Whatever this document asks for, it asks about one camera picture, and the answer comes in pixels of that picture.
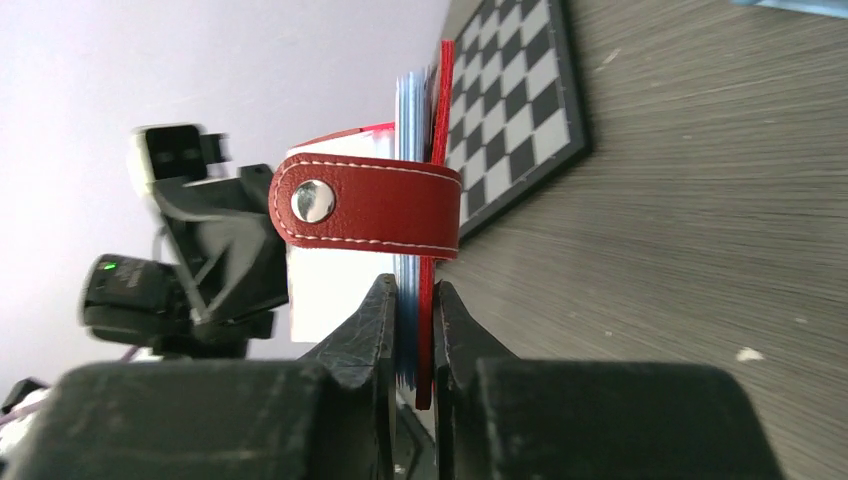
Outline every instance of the red leather strap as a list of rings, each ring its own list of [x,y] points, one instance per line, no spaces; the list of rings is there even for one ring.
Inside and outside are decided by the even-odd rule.
[[[320,223],[291,208],[298,186],[320,180],[335,207]],[[280,166],[268,195],[271,220],[289,245],[365,250],[442,259],[459,247],[460,175],[427,163],[300,153]]]

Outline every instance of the metal snap button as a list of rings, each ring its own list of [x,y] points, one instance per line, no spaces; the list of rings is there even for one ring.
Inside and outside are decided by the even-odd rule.
[[[320,180],[301,183],[292,194],[292,211],[301,222],[318,223],[330,216],[336,206],[336,194]]]

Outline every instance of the gray wooden table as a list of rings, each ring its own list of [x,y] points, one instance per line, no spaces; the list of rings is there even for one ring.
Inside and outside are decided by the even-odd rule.
[[[454,36],[477,0],[454,0]],[[442,276],[526,357],[731,371],[793,479],[848,475],[848,23],[576,0],[598,137]]]

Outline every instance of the checkered pattern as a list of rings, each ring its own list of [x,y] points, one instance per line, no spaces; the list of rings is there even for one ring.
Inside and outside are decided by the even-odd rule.
[[[551,1],[485,0],[456,41],[447,165],[463,178],[461,225],[569,144]]]

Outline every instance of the chessboard border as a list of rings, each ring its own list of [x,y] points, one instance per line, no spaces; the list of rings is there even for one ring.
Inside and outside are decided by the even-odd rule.
[[[462,37],[471,22],[479,15],[487,1],[483,0],[474,9],[474,13],[468,17],[465,25],[456,35],[456,39]],[[577,38],[574,32],[574,21],[571,10],[571,0],[539,0],[547,2],[551,12],[551,19],[561,19],[560,25],[553,25],[554,38],[556,39],[557,57],[559,59],[560,78],[564,87],[564,103],[567,121],[569,122],[570,141],[567,146],[560,149],[554,155],[553,160],[548,160],[527,177],[509,188],[497,200],[489,203],[482,209],[470,215],[468,220],[460,225],[460,246],[468,240],[481,233],[495,220],[511,211],[521,201],[536,193],[540,188],[547,185],[560,174],[579,165],[588,157],[593,149],[594,142],[591,135],[589,120],[588,99],[586,98],[585,81],[582,75],[580,55],[577,48]]]

